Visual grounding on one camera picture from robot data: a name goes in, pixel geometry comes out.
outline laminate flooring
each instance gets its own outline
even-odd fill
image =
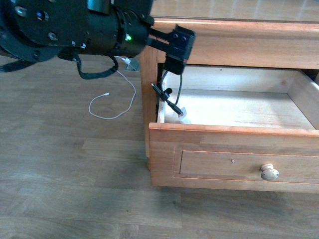
[[[0,63],[8,62],[0,58]],[[84,71],[111,66],[83,57]],[[319,238],[317,194],[153,187],[140,74],[54,58],[0,75],[0,239]]]

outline white charging cable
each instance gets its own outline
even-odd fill
[[[93,115],[93,116],[95,116],[95,117],[97,117],[97,118],[103,119],[103,120],[113,120],[113,119],[116,119],[116,118],[118,118],[119,116],[125,114],[127,111],[130,110],[130,108],[131,108],[131,106],[132,106],[132,104],[133,104],[134,98],[135,98],[135,96],[136,96],[136,88],[134,87],[134,85],[133,85],[121,72],[117,71],[117,73],[119,73],[127,82],[129,82],[129,83],[131,84],[131,86],[133,87],[133,89],[134,89],[134,95],[133,95],[133,97],[132,97],[132,99],[131,99],[130,106],[128,107],[128,109],[127,109],[126,111],[123,111],[122,113],[118,114],[117,116],[111,117],[111,118],[98,116],[98,115],[92,113],[92,112],[91,112],[91,104],[92,104],[96,99],[98,99],[98,98],[100,98],[100,97],[103,97],[103,96],[108,96],[108,95],[109,95],[109,93],[105,93],[105,94],[102,94],[102,95],[100,95],[100,96],[95,97],[95,98],[90,102],[89,112],[90,112],[91,115]]]

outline drawer front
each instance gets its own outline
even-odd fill
[[[319,193],[318,145],[318,130],[151,123],[152,185]]]
[[[278,170],[277,182],[319,183],[319,157],[210,151],[176,152],[174,177],[262,181],[261,166]]]

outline green led light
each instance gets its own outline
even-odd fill
[[[132,40],[132,37],[131,37],[130,35],[126,34],[125,40],[126,40],[126,41],[131,41],[131,40]]]

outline screw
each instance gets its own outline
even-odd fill
[[[14,10],[15,10],[15,13],[18,14],[19,16],[26,17],[27,10],[25,8],[21,6],[16,6]]]
[[[48,21],[48,20],[49,20],[49,14],[48,14],[47,12],[45,12],[45,11],[39,11],[39,12],[37,12],[37,13],[36,13],[36,17],[37,17],[39,20],[41,20],[41,21],[43,21],[43,20]]]
[[[51,41],[57,41],[58,38],[56,37],[56,35],[53,32],[49,32],[48,37]]]
[[[33,57],[35,60],[38,60],[39,57],[40,57],[40,52],[39,52],[38,50],[35,50],[35,51],[33,52],[32,57]]]

